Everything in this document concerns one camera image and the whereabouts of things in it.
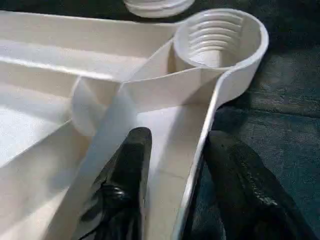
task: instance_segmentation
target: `dark fabric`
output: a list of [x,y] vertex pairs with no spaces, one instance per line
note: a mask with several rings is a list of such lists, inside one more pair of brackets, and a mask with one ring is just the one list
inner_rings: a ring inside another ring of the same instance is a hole
[[72,239],[142,239],[151,149],[150,129],[128,133],[94,181]]
[[[9,3],[0,0],[0,7],[141,22],[175,22],[210,8],[240,9],[259,18],[269,32],[269,49],[248,91],[218,110],[213,129],[239,137],[260,155],[320,238],[319,0],[196,0],[166,19],[134,16],[121,0]],[[223,239],[207,166],[200,171],[184,239]]]

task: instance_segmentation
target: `plastic tray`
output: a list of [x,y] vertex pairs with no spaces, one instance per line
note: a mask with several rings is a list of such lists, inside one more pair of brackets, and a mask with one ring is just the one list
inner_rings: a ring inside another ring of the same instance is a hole
[[232,9],[176,24],[0,19],[3,129],[18,140],[1,154],[0,239],[70,239],[93,181],[137,126],[153,140],[145,239],[178,239],[214,113],[249,86],[264,26]]

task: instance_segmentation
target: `white plastic tray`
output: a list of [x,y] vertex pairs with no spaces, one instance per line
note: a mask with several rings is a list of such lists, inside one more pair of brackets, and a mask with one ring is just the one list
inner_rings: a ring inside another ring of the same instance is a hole
[[231,9],[176,24],[0,20],[1,140],[17,146],[1,153],[0,239],[70,239],[90,186],[137,126],[153,141],[145,239],[178,239],[214,113],[249,86],[264,26]]

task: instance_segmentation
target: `white plastic cap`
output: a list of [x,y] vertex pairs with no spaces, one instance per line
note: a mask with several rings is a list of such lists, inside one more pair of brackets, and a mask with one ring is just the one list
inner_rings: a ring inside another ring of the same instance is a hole
[[188,9],[195,0],[124,0],[126,8],[144,18],[165,18]]

